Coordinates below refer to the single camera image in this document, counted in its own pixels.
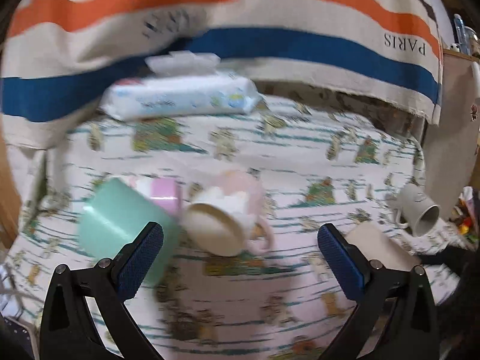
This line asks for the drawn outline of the beige square cup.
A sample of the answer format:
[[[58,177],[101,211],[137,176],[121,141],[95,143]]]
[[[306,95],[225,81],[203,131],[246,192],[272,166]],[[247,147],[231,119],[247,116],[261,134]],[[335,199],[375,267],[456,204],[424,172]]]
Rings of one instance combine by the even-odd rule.
[[[388,269],[409,272],[421,263],[419,258],[392,241],[373,222],[358,224],[346,234],[345,239],[355,245],[368,261],[376,259]]]

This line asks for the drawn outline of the mint green cup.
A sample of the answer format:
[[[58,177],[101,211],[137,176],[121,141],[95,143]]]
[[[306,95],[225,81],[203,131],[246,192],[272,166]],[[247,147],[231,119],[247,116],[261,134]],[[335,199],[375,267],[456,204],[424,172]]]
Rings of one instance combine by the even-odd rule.
[[[77,227],[79,244],[97,259],[114,258],[145,225],[156,222],[163,228],[163,246],[144,280],[145,284],[156,285],[162,281],[180,243],[178,216],[171,216],[147,200],[123,178],[105,180],[85,202]]]

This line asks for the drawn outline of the pink and white cup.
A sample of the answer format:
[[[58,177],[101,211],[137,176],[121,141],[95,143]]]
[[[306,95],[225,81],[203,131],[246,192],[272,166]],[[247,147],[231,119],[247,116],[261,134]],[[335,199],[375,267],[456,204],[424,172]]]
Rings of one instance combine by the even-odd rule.
[[[182,210],[182,189],[174,179],[146,176],[126,176],[123,181],[173,217]]]

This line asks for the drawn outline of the wooden door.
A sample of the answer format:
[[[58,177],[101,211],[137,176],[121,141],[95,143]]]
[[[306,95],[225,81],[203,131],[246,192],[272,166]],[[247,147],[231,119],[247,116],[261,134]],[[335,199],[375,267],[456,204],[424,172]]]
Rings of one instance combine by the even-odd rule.
[[[11,174],[7,159],[7,146],[1,137],[1,164],[0,164],[0,193],[1,193],[1,243],[10,249],[19,234],[18,220],[21,209],[20,195]]]

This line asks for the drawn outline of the cat print bed sheet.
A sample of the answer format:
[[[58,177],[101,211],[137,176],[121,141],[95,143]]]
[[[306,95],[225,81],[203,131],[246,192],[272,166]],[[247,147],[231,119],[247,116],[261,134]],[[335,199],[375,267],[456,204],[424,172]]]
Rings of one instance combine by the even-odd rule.
[[[26,201],[7,255],[24,294],[22,319],[38,324],[58,264],[91,267],[78,242],[84,203],[113,176],[176,180],[188,203],[217,175],[247,172],[264,186],[272,250],[217,258],[182,240],[161,284],[144,284],[128,310],[166,359],[315,359],[353,309],[323,263],[317,229],[370,222],[409,252],[461,245],[445,222],[422,237],[398,228],[390,197],[422,184],[414,139],[376,129],[355,110],[310,108],[299,96],[267,97],[250,115],[133,123],[98,117],[69,132],[47,165],[49,201]]]

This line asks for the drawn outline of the pink and cream mug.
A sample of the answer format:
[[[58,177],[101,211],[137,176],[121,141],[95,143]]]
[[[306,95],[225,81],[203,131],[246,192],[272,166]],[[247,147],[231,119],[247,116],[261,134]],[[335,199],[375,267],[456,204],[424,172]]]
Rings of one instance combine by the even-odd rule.
[[[187,205],[181,225],[190,239],[210,254],[266,254],[274,246],[274,235],[264,218],[264,201],[259,180],[246,172],[227,171]]]

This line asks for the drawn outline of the baby wipes pack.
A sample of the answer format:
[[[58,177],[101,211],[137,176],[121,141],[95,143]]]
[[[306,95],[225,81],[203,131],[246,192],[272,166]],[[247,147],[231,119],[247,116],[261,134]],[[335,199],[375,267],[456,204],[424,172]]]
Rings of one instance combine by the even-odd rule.
[[[251,113],[263,99],[256,85],[220,64],[212,53],[148,57],[151,74],[115,82],[104,92],[100,109],[119,121]]]

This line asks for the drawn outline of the white rolled tube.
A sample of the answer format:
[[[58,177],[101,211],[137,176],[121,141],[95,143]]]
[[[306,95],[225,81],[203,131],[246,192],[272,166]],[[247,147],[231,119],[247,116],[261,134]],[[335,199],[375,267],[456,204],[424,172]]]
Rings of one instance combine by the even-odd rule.
[[[471,64],[472,76],[473,76],[473,92],[474,92],[474,101],[476,104],[479,104],[480,99],[480,67],[478,62],[473,62]]]

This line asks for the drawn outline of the striped Paris canvas cloth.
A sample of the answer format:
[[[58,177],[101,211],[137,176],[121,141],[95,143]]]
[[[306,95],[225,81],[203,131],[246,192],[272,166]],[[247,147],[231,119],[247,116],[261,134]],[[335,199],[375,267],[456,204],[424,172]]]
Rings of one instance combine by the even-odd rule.
[[[44,150],[146,57],[214,53],[257,81],[377,98],[431,124],[443,57],[430,0],[21,0],[1,58],[1,128]]]

